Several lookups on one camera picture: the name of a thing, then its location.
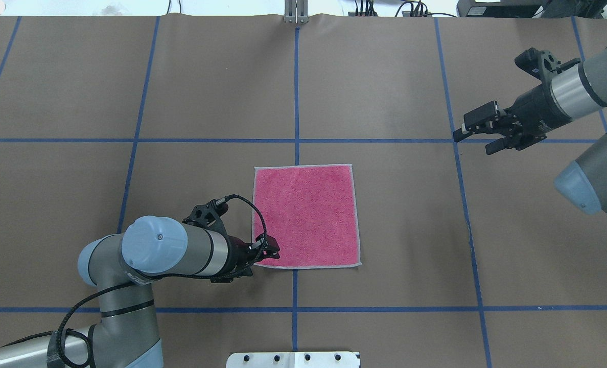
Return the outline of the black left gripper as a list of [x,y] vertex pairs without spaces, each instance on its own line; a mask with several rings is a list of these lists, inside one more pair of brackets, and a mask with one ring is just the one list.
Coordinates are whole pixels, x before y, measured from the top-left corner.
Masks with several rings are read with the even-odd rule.
[[263,244],[263,235],[256,237],[253,243],[243,242],[240,238],[231,236],[231,253],[229,265],[231,270],[227,277],[252,277],[252,266],[265,259],[279,259],[278,245]]

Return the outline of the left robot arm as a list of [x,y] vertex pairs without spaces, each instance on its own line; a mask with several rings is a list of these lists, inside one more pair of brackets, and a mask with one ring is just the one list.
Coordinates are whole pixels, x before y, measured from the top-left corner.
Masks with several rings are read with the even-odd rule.
[[0,348],[0,367],[162,367],[152,284],[166,278],[227,283],[252,264],[278,259],[275,238],[228,235],[212,216],[179,222],[147,215],[118,235],[84,247],[81,278],[97,292],[78,302],[51,332]]

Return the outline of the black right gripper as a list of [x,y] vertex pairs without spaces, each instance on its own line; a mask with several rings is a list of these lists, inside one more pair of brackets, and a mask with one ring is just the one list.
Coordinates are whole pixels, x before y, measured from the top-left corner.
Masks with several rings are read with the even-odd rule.
[[[513,121],[512,133],[486,144],[487,155],[507,149],[523,150],[546,139],[549,132],[572,122],[544,84],[520,95],[506,112]],[[463,123],[453,132],[453,141],[462,142],[474,134],[499,133],[502,117],[498,102],[487,102],[464,114]]]

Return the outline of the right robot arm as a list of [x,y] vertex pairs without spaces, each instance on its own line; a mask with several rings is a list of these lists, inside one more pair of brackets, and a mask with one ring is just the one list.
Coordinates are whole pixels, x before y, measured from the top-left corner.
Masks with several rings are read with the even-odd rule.
[[[607,107],[607,48],[586,60],[566,62],[550,51],[530,48],[515,58],[516,66],[539,79],[508,108],[488,102],[464,114],[454,142],[475,134],[497,134],[486,154],[524,150],[547,134]],[[607,130],[555,178],[554,186],[586,214],[607,214]]]

